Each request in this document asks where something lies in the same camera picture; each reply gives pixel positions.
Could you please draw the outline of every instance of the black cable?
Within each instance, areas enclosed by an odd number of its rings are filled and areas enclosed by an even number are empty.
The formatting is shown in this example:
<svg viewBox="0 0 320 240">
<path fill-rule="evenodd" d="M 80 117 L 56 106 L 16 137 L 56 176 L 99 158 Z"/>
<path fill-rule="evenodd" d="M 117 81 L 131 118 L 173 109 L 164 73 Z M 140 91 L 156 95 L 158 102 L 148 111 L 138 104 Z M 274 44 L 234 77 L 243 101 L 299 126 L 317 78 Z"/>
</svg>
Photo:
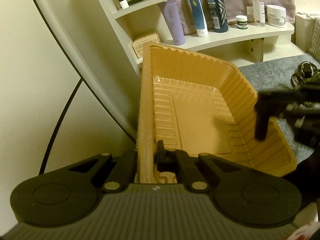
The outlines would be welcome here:
<svg viewBox="0 0 320 240">
<path fill-rule="evenodd" d="M 51 149 L 52 149 L 52 146 L 53 146 L 53 143 L 54 143 L 54 140 L 58 134 L 58 131 L 59 131 L 59 128 L 60 128 L 60 125 L 62 124 L 62 121 L 63 121 L 63 118 L 64 116 L 66 115 L 67 111 L 68 111 L 68 108 L 73 100 L 73 98 L 75 97 L 80 85 L 82 83 L 82 79 L 79 80 L 78 84 L 76 85 L 75 89 L 73 90 L 69 100 L 67 101 L 66 105 L 64 106 L 63 108 L 63 111 L 59 117 L 59 120 L 56 124 L 56 127 L 54 128 L 53 130 L 53 133 L 51 135 L 51 138 L 50 138 L 50 141 L 48 143 L 48 146 L 47 146 L 47 150 L 45 151 L 44 153 L 44 157 L 43 157 L 43 160 L 42 160 L 42 163 L 41 163 L 41 167 L 40 167 L 40 171 L 39 171 L 39 175 L 41 174 L 44 174 L 44 170 L 45 170 L 45 167 L 47 165 L 47 162 L 48 162 L 48 158 L 49 158 L 49 155 L 50 155 L 50 152 L 51 152 Z"/>
</svg>

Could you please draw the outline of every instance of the black bracket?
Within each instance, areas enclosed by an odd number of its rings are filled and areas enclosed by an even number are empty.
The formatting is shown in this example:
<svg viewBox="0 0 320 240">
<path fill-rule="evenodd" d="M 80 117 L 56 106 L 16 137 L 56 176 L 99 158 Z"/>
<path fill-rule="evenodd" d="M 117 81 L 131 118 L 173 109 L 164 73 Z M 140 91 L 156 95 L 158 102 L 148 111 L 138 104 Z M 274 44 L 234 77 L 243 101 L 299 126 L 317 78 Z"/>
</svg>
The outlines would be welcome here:
<svg viewBox="0 0 320 240">
<path fill-rule="evenodd" d="M 10 197 L 18 220 L 41 227 L 75 222 L 89 214 L 103 193 L 125 190 L 134 181 L 136 151 L 119 158 L 104 153 L 19 184 Z"/>
<path fill-rule="evenodd" d="M 177 181 L 191 192 L 204 193 L 209 184 L 197 168 L 187 152 L 182 150 L 166 150 L 163 140 L 157 143 L 156 160 L 158 171 L 169 171 L 176 174 Z"/>
</svg>

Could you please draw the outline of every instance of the orange plastic tray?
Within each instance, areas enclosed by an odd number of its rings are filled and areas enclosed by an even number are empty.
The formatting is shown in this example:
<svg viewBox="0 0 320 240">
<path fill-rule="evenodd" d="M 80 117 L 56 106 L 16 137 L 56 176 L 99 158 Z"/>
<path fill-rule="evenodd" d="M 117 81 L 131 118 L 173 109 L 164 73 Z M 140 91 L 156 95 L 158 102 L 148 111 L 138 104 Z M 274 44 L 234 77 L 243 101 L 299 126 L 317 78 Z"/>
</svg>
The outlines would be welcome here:
<svg viewBox="0 0 320 240">
<path fill-rule="evenodd" d="M 144 47 L 139 117 L 140 183 L 175 183 L 154 164 L 156 142 L 191 156 L 206 152 L 283 176 L 297 162 L 275 120 L 254 138 L 257 92 L 233 64 L 162 44 Z"/>
</svg>

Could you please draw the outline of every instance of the white bottle cap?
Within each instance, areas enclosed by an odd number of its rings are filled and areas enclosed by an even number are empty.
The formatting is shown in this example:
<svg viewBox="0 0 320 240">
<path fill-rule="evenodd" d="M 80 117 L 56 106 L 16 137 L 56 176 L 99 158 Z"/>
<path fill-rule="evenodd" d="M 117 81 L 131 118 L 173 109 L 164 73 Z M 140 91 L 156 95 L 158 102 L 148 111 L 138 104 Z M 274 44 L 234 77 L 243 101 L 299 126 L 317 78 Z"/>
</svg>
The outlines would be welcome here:
<svg viewBox="0 0 320 240">
<path fill-rule="evenodd" d="M 268 4 L 267 5 L 267 11 L 268 12 L 285 14 L 285 8 L 284 7 L 281 7 L 281 6 L 278 6 L 278 5 L 273 5 L 273 4 Z"/>
<path fill-rule="evenodd" d="M 123 9 L 129 8 L 129 4 L 128 4 L 127 0 L 123 0 L 119 3 Z"/>
<path fill-rule="evenodd" d="M 205 37 L 205 36 L 208 36 L 209 33 L 208 33 L 208 29 L 197 29 L 197 34 L 198 34 L 198 37 Z"/>
<path fill-rule="evenodd" d="M 239 21 L 239 22 L 247 22 L 248 18 L 245 15 L 237 15 L 236 16 L 236 20 Z"/>
</svg>

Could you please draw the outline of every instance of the purple tube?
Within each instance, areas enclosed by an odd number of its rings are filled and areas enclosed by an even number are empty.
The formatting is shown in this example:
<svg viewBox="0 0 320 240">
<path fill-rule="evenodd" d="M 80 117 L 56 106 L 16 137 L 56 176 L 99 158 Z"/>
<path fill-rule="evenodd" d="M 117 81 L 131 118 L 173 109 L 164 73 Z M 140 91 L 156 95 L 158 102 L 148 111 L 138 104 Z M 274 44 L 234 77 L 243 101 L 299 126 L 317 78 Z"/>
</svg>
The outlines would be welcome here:
<svg viewBox="0 0 320 240">
<path fill-rule="evenodd" d="M 165 19 L 165 22 L 167 23 L 174 44 L 182 45 L 186 43 L 178 12 L 177 2 L 175 0 L 169 0 L 159 3 L 158 5 Z"/>
</svg>

